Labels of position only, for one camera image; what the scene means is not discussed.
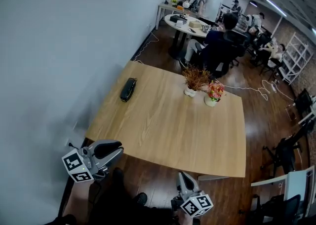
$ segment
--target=white pot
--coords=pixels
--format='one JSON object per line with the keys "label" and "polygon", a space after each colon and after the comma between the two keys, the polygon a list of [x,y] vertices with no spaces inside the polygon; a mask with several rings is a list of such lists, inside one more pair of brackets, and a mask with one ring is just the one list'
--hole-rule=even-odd
{"label": "white pot", "polygon": [[184,94],[190,97],[194,97],[197,92],[187,87],[186,89],[184,89]]}
{"label": "white pot", "polygon": [[204,102],[205,104],[207,104],[209,107],[214,107],[216,106],[216,103],[218,101],[212,101],[211,98],[206,94],[206,96],[204,97]]}

